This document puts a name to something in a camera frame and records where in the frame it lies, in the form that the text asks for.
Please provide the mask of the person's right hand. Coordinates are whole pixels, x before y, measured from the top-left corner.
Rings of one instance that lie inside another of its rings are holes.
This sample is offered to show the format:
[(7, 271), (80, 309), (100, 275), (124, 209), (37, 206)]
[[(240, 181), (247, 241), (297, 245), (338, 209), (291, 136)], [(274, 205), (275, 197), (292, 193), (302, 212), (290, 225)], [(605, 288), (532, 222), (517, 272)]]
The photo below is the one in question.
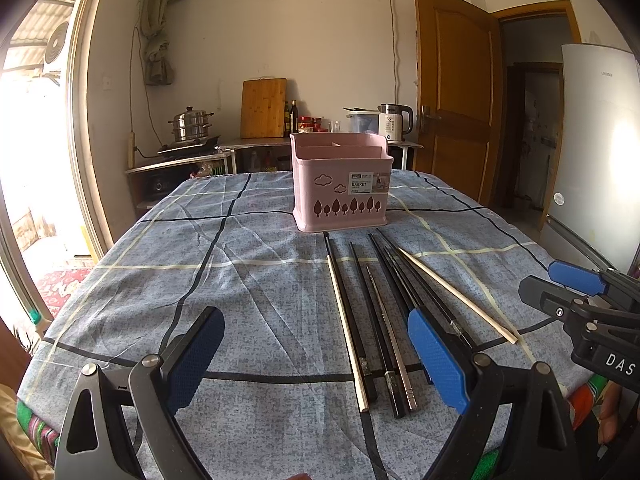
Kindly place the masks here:
[(623, 388), (615, 382), (610, 382), (605, 388), (598, 416), (598, 441), (600, 444), (608, 444), (617, 434), (618, 425), (620, 424), (618, 409), (620, 408), (622, 392)]

